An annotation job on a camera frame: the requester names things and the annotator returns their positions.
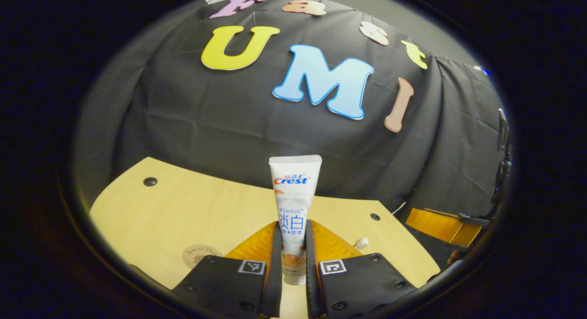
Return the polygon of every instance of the orange soft finger pad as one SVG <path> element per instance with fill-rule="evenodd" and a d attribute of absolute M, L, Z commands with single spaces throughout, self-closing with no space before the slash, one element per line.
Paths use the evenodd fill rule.
<path fill-rule="evenodd" d="M 277 221 L 270 223 L 266 227 L 249 236 L 247 240 L 241 242 L 235 249 L 226 254 L 226 258 L 235 260 L 258 260 L 267 264 L 267 272 L 271 268 L 271 248 L 273 248 L 273 232 Z"/>
<path fill-rule="evenodd" d="M 312 233 L 314 234 L 314 250 L 316 263 L 326 260 L 349 259 L 350 257 L 363 256 L 343 238 L 333 231 L 312 221 Z"/>

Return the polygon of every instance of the toothpaste tube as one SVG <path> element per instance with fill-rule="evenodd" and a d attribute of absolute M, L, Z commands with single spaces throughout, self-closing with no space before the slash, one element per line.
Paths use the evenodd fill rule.
<path fill-rule="evenodd" d="M 281 229 L 281 266 L 287 284 L 306 283 L 306 221 L 318 182 L 319 155 L 269 158 Z"/>

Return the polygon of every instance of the black bracket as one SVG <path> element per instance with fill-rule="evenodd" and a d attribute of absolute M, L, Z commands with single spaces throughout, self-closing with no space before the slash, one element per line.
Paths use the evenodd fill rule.
<path fill-rule="evenodd" d="M 226 318 L 279 317 L 281 231 L 277 224 L 272 249 L 269 271 L 264 261 L 205 256 L 172 294 Z"/>
<path fill-rule="evenodd" d="M 312 221 L 306 225 L 308 318 L 355 318 L 377 311 L 416 288 L 383 255 L 317 262 Z"/>
<path fill-rule="evenodd" d="M 487 225 L 489 225 L 489 223 L 491 222 L 490 219 L 486 218 L 486 217 L 475 217 L 475 216 L 468 216 L 465 215 L 464 213 L 460 213 L 459 214 L 459 221 L 461 223 L 467 223 L 467 224 L 473 224 L 473 225 L 478 225 L 480 227 L 487 227 Z"/>
<path fill-rule="evenodd" d="M 379 253 L 319 264 L 328 319 L 360 317 L 416 290 Z"/>
<path fill-rule="evenodd" d="M 507 120 L 502 109 L 499 109 L 499 132 L 497 137 L 497 151 L 503 150 L 505 152 L 504 159 L 499 163 L 497 172 L 495 173 L 495 189 L 491 196 L 492 204 L 499 204 L 505 200 L 506 190 L 509 189 L 511 179 L 511 156 L 509 153 L 510 135 Z"/>

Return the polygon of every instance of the letter m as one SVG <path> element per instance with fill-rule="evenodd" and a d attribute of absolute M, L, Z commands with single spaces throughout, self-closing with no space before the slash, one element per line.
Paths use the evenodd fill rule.
<path fill-rule="evenodd" d="M 329 110 L 356 120 L 365 116 L 361 101 L 367 77 L 373 73 L 371 65 L 348 58 L 330 70 L 319 48 L 292 45 L 289 49 L 293 52 L 293 61 L 283 84 L 273 89 L 274 96 L 291 101 L 304 99 L 304 92 L 300 87 L 306 77 L 310 102 L 313 105 L 320 104 L 335 87 L 338 87 L 336 96 L 327 102 Z"/>

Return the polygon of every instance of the wooden table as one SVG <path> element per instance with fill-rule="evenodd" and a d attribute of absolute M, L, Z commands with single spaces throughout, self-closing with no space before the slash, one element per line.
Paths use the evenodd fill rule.
<path fill-rule="evenodd" d="M 147 177 L 155 177 L 157 184 L 145 186 Z M 371 213 L 381 220 L 372 219 Z M 122 259 L 172 289 L 191 270 L 183 261 L 184 249 L 205 244 L 227 254 L 277 220 L 277 209 L 271 189 L 145 158 L 100 194 L 90 217 Z M 361 252 L 383 254 L 416 287 L 440 271 L 379 201 L 317 196 L 308 218 L 350 244 L 369 238 L 370 245 Z M 305 286 L 283 284 L 281 318 L 306 317 Z"/>

